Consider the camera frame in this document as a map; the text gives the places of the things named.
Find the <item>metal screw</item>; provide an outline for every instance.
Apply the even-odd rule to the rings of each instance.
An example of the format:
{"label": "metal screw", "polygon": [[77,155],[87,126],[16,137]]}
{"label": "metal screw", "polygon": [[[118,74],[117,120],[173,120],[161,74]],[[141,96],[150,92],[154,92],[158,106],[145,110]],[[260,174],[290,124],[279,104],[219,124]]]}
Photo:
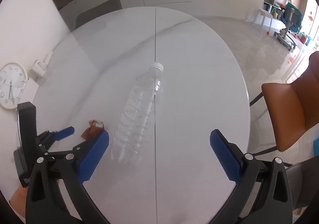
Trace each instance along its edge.
{"label": "metal screw", "polygon": [[245,158],[247,159],[247,160],[253,160],[253,155],[252,154],[245,154]]}
{"label": "metal screw", "polygon": [[276,157],[276,158],[275,158],[275,161],[276,161],[278,164],[281,164],[281,163],[282,163],[282,160],[281,160],[281,158],[279,158],[279,157]]}
{"label": "metal screw", "polygon": [[74,158],[74,155],[73,155],[73,154],[67,154],[67,155],[65,156],[65,158],[66,158],[67,160],[71,160],[71,159]]}
{"label": "metal screw", "polygon": [[43,157],[39,157],[39,158],[37,159],[37,162],[40,164],[40,163],[42,163],[42,162],[43,162],[43,160],[44,160],[44,158],[43,158]]}

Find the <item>bottle body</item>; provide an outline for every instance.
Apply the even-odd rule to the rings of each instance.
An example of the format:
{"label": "bottle body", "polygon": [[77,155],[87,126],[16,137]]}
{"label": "bottle body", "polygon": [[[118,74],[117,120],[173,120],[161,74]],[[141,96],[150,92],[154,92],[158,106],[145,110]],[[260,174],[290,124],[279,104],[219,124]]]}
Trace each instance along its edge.
{"label": "bottle body", "polygon": [[139,161],[155,96],[161,88],[161,73],[160,69],[151,67],[136,78],[113,138],[113,160],[123,163]]}

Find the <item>bottle cap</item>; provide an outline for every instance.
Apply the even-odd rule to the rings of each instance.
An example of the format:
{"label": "bottle cap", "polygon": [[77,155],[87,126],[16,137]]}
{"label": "bottle cap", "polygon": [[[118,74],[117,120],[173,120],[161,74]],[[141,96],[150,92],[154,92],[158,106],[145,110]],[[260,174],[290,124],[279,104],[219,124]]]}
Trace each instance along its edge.
{"label": "bottle cap", "polygon": [[154,63],[151,65],[151,67],[157,68],[157,69],[159,69],[161,72],[163,72],[163,69],[164,69],[163,65],[160,64],[160,63],[158,63],[158,62],[154,62]]}

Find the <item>oval tabletop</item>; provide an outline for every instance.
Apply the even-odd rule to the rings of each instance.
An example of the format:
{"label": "oval tabletop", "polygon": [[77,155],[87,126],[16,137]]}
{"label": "oval tabletop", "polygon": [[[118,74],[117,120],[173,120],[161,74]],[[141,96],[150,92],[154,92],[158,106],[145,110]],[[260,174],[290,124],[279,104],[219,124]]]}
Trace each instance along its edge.
{"label": "oval tabletop", "polygon": [[[164,90],[141,162],[118,164],[108,148],[84,186],[112,224],[204,224],[235,186],[210,146],[210,132],[218,128],[245,153],[250,114],[235,57],[196,18],[130,8],[76,29],[56,47],[39,81],[33,101],[38,133],[73,126],[75,133],[51,148],[67,150],[96,119],[112,138],[135,78],[154,61],[164,66]],[[63,182],[60,187],[78,217]]]}

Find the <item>glossy floor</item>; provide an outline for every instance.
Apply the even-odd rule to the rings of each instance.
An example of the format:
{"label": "glossy floor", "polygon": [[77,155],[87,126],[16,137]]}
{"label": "glossy floor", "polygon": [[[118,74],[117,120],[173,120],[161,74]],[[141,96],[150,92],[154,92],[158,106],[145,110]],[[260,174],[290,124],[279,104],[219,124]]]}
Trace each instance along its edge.
{"label": "glossy floor", "polygon": [[[308,66],[308,58],[314,51],[308,47],[298,47],[289,52],[273,36],[275,29],[267,35],[267,28],[249,22],[199,18],[211,27],[233,52],[244,75],[249,100],[261,92],[261,84],[266,82],[291,83]],[[262,98],[251,108],[251,127],[248,152],[256,153],[275,146],[271,120]],[[259,159],[272,160],[281,157],[285,162],[294,164],[314,156],[313,140],[319,134],[319,125],[306,132],[285,152],[272,152],[259,156]]]}

